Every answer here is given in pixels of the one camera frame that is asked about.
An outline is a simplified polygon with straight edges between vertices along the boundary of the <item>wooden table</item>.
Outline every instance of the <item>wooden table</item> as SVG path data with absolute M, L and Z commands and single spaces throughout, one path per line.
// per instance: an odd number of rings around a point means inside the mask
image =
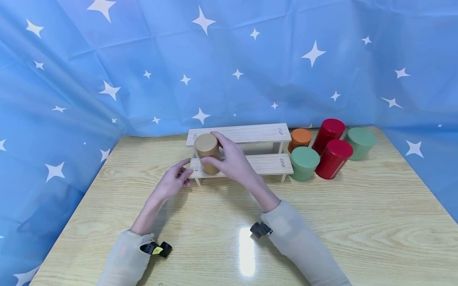
M 265 178 L 302 213 L 354 285 L 444 286 L 458 281 L 458 226 L 382 132 L 365 161 L 332 181 Z M 94 180 L 32 286 L 94 285 L 166 169 L 192 155 L 186 136 L 125 137 Z M 226 179 L 193 182 L 164 205 L 153 232 L 174 250 L 153 256 L 139 285 L 304 285 L 268 238 L 250 237 L 261 210 Z

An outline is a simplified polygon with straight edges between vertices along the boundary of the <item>gold canister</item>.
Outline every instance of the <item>gold canister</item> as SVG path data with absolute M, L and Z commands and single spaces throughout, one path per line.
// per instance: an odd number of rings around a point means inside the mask
M 199 156 L 199 159 L 203 157 L 214 157 L 221 161 L 221 154 L 219 153 L 219 143 L 213 134 L 205 133 L 199 135 L 194 141 L 194 148 Z M 202 169 L 207 174 L 217 174 L 219 172 L 218 168 L 211 164 L 202 163 Z

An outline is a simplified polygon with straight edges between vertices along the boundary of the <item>right hand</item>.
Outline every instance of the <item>right hand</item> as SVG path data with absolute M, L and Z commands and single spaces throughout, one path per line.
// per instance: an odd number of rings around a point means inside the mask
M 209 156 L 203 157 L 201 162 L 215 166 L 228 178 L 242 184 L 248 189 L 257 181 L 257 177 L 259 175 L 256 174 L 253 167 L 246 159 L 242 148 L 217 131 L 210 133 L 218 139 L 219 143 L 223 147 L 225 159 L 224 161 L 220 161 Z

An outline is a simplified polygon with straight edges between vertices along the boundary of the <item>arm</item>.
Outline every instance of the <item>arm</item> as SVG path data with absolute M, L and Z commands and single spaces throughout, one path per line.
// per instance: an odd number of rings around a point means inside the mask
M 262 220 L 273 230 L 269 238 L 279 251 L 296 264 L 312 286 L 350 286 L 326 246 L 302 216 L 287 202 L 280 201 L 255 173 L 240 146 L 218 132 L 212 134 L 224 148 L 226 158 L 223 162 L 213 157 L 201 161 L 214 165 L 250 191 L 262 208 Z
M 150 255 L 140 247 L 153 241 L 151 233 L 156 216 L 168 198 L 178 193 L 182 186 L 190 186 L 192 170 L 183 166 L 191 160 L 178 162 L 165 172 L 130 230 L 122 232 L 107 257 L 97 286 L 135 286 L 142 278 Z

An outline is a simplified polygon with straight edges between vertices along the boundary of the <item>beige sleeve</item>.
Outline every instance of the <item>beige sleeve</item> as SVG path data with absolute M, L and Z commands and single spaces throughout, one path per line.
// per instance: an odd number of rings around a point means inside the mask
M 282 201 L 261 219 L 273 230 L 269 238 L 275 247 L 296 264 L 312 286 L 351 286 L 329 250 L 288 202 Z
M 130 230 L 122 232 L 107 257 L 97 286 L 135 286 L 142 278 L 150 255 L 140 250 L 140 246 L 153 241 L 154 234 L 144 236 Z

